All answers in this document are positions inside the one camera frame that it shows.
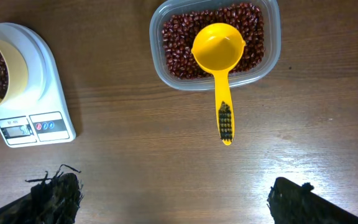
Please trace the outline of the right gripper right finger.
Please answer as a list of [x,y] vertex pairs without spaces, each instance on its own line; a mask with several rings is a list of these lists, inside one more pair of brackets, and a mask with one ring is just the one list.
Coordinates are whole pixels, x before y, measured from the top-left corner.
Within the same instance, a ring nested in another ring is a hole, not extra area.
[[267,206],[275,224],[358,224],[358,216],[314,194],[314,187],[278,177],[270,188]]

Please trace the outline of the yellow measuring scoop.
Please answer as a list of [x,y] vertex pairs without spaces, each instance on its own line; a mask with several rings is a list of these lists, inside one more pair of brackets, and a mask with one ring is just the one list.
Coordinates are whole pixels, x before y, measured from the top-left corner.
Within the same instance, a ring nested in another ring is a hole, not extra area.
[[234,140],[234,109],[229,87],[229,72],[239,63],[246,46],[241,33],[233,26],[215,23],[195,37],[191,53],[205,72],[214,78],[216,122],[221,141],[229,146]]

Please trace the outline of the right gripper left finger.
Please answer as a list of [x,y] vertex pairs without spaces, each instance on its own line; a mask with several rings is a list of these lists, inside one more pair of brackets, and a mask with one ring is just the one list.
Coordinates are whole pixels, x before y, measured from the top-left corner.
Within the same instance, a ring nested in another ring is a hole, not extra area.
[[71,224],[83,199],[81,171],[61,165],[53,176],[48,172],[39,179],[27,180],[35,185],[30,192],[0,208],[0,224]]

